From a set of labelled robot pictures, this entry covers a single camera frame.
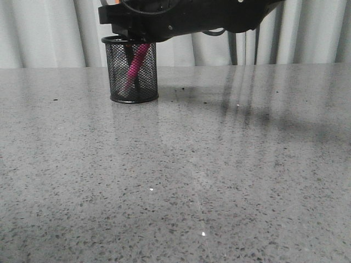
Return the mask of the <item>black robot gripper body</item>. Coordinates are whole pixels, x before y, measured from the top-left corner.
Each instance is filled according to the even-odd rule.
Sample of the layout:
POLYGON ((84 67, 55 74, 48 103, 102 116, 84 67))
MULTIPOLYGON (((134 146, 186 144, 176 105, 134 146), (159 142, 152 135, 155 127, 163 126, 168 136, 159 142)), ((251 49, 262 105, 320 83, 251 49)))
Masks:
POLYGON ((280 1, 120 1, 98 8, 99 22, 112 32, 148 43, 203 32, 217 36, 225 31, 256 29, 280 1))

